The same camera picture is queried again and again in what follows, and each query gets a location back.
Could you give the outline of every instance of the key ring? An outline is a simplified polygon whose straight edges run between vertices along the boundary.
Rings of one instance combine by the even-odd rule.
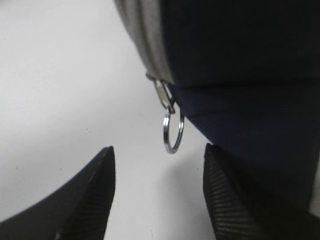
[[[179,122],[179,132],[172,147],[170,144],[170,135],[169,135],[169,125],[171,114],[175,114],[174,109],[175,100],[172,96],[169,96],[169,91],[167,89],[167,84],[164,81],[158,80],[155,77],[152,77],[148,73],[146,74],[147,78],[153,81],[155,90],[158,94],[160,102],[165,109],[165,116],[163,119],[163,141],[166,151],[169,154],[175,154],[180,146],[182,134],[185,127],[185,116],[180,112],[180,122]]]
[[[164,141],[164,146],[166,151],[170,154],[175,154],[180,146],[182,134],[184,133],[185,116],[180,112],[179,132],[173,147],[170,144],[170,135],[169,135],[170,117],[171,117],[171,111],[169,108],[167,108],[164,119],[163,119],[163,141]]]

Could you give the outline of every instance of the white table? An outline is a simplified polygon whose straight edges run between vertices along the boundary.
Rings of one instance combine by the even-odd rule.
[[[0,83],[0,220],[113,145],[108,240],[214,238],[207,140],[187,122],[178,153],[166,153],[165,111],[111,0],[0,1]]]

